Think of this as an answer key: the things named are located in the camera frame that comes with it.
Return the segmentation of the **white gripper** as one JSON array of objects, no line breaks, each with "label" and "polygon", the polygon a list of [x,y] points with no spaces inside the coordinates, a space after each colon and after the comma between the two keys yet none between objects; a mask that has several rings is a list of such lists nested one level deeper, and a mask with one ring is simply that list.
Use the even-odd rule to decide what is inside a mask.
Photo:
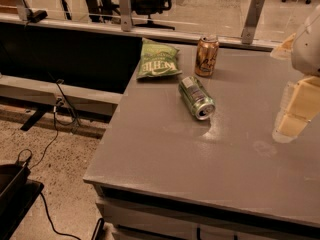
[{"label": "white gripper", "polygon": [[284,89],[272,137],[278,143],[290,143],[320,113],[320,5],[296,34],[275,47],[270,56],[279,60],[291,58],[295,70],[313,75],[296,83],[288,82]]}]

